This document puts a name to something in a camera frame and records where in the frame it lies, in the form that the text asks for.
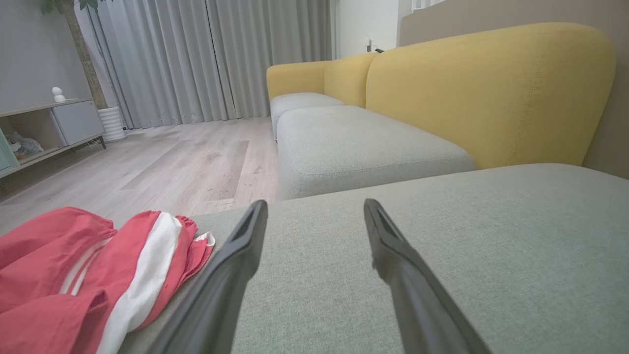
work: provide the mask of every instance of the gray curtain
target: gray curtain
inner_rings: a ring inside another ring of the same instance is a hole
[[[238,118],[270,114],[266,70],[271,65],[331,59],[329,0],[207,3]]]
[[[125,0],[101,3],[97,22],[131,124],[148,128],[269,115],[269,66],[330,59],[329,6]]]

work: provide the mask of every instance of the white figurine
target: white figurine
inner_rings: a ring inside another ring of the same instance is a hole
[[[55,95],[55,102],[65,102],[64,92],[60,88],[52,88],[52,94]]]

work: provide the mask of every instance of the door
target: door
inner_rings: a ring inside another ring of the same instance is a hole
[[[5,168],[8,169],[11,167],[13,167],[13,165],[11,165],[11,161],[9,160],[9,157],[7,157],[4,150],[0,148],[0,171],[4,170]]]
[[[59,106],[52,110],[68,146],[104,132],[93,101]]]

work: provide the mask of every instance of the white stripe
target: white stripe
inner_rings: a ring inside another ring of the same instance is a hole
[[[200,240],[208,240],[208,247],[214,246],[216,244],[216,240],[214,239],[212,232],[206,232],[203,235],[199,235],[195,237],[192,241],[197,242]]]
[[[74,266],[72,266],[72,268],[70,269],[70,272],[68,273],[68,275],[65,276],[65,280],[64,280],[63,284],[61,284],[61,290],[59,290],[60,294],[67,294],[68,290],[70,290],[70,285],[72,285],[72,281],[74,280],[74,277],[77,276],[77,273],[79,272],[79,270],[81,269],[83,264],[95,252],[95,250],[97,250],[97,249],[103,247],[104,245],[106,245],[111,239],[112,239],[112,237],[110,237],[110,238],[108,238],[106,240],[102,240],[101,242],[99,242],[99,243],[91,246],[90,248],[88,248],[87,251],[85,251],[85,253],[83,253],[83,255],[79,258],[77,263],[75,263]]]
[[[89,263],[85,265],[85,268],[83,268],[83,270],[81,271],[81,274],[79,274],[79,278],[77,279],[77,282],[74,284],[74,288],[72,288],[70,295],[76,296],[79,293],[79,289],[81,288],[81,285],[83,284],[83,280],[85,280],[85,274],[87,274],[87,269],[89,268],[90,265],[92,265],[92,262],[96,259],[96,257],[98,257],[98,254],[101,251],[102,250],[94,253],[94,256],[89,260]]]
[[[127,332],[146,320],[159,295],[177,247],[181,223],[162,212],[148,233],[129,288],[116,301],[103,331],[97,354],[115,354]]]

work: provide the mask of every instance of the plant pot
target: plant pot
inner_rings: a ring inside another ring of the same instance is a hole
[[[114,142],[126,138],[125,131],[122,129],[120,109],[118,107],[98,110],[98,116],[101,118],[103,128],[105,128],[105,133],[103,134],[105,142]]]

